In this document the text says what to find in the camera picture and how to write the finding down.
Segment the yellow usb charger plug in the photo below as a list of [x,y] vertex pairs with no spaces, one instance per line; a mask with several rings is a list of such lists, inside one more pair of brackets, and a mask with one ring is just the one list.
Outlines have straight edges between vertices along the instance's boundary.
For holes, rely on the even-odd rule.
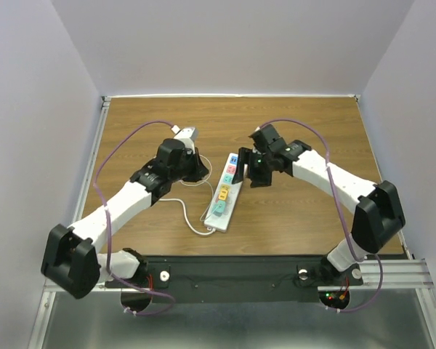
[[229,185],[221,185],[218,192],[217,199],[219,201],[226,201],[230,192],[230,186]]

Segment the white power strip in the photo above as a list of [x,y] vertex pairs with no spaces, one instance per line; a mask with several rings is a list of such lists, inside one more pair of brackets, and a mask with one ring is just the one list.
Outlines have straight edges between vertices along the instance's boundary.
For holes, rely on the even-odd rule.
[[209,230],[225,233],[241,191],[242,182],[232,184],[238,164],[238,154],[230,153],[217,183],[217,188],[206,214],[204,225]]

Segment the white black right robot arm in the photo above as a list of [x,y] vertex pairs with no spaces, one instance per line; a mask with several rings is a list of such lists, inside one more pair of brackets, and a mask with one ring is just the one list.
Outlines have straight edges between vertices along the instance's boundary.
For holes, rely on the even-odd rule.
[[286,173],[332,196],[339,214],[344,209],[353,214],[350,227],[342,223],[344,239],[309,272],[310,278],[337,283],[346,270],[377,254],[405,226],[399,193],[391,182],[357,177],[301,140],[287,143],[270,123],[257,128],[250,138],[252,148],[238,151],[233,183],[249,178],[253,188],[269,187],[273,172]]

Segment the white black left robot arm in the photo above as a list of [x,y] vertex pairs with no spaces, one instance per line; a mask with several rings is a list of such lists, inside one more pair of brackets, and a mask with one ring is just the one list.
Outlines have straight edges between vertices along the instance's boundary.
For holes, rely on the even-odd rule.
[[190,137],[165,139],[156,156],[137,170],[102,206],[69,226],[50,230],[41,273],[76,299],[101,282],[124,279],[140,286],[147,278],[147,262],[134,250],[101,253],[113,235],[141,211],[165,196],[175,182],[198,182],[209,173]]

